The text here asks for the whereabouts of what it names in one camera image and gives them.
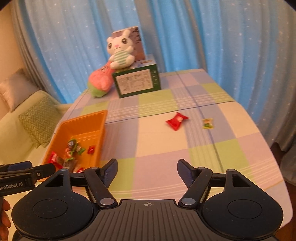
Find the person left hand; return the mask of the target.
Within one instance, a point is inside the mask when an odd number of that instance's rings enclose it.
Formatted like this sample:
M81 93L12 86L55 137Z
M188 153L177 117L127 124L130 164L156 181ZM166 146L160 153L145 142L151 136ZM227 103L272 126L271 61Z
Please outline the person left hand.
M9 237L9 228L11 227L11 221L6 211L11 209L8 201L3 199L1 204L1 225L0 225L0 234L1 240L8 240Z

